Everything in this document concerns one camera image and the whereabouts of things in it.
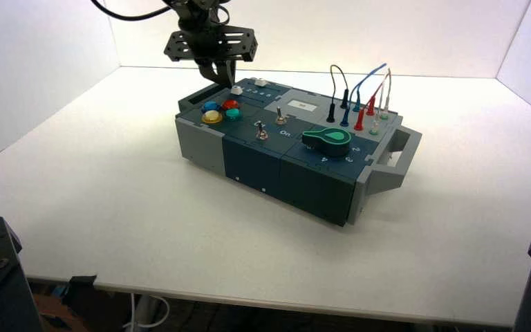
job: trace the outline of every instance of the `gray handle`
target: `gray handle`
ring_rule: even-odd
[[[394,131],[386,149],[390,152],[401,151],[400,158],[395,166],[375,164],[371,171],[367,194],[377,194],[398,188],[402,185],[404,176],[412,164],[422,134],[410,128],[399,126]]]

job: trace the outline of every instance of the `yellow button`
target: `yellow button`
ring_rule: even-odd
[[[223,121],[223,116],[218,111],[208,111],[203,114],[204,123],[219,123]]]

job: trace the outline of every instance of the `white button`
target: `white button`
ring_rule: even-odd
[[[240,94],[243,93],[243,89],[240,86],[234,85],[231,88],[231,93],[234,94],[234,95],[240,95]]]
[[[268,81],[264,80],[263,78],[259,78],[259,79],[255,80],[255,85],[264,87],[264,86],[268,85]]]

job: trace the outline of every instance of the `sticker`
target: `sticker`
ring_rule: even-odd
[[[301,102],[299,100],[291,100],[288,106],[296,107],[297,109],[303,109],[304,111],[314,111],[317,109],[317,105],[309,104],[307,102]]]

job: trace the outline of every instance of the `green button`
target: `green button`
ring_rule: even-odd
[[[225,112],[225,116],[227,117],[227,120],[235,121],[241,118],[241,111],[238,109],[228,109]]]
[[[343,140],[345,139],[345,134],[340,131],[334,131],[332,133],[325,133],[324,134],[327,137],[332,138],[333,140]]]

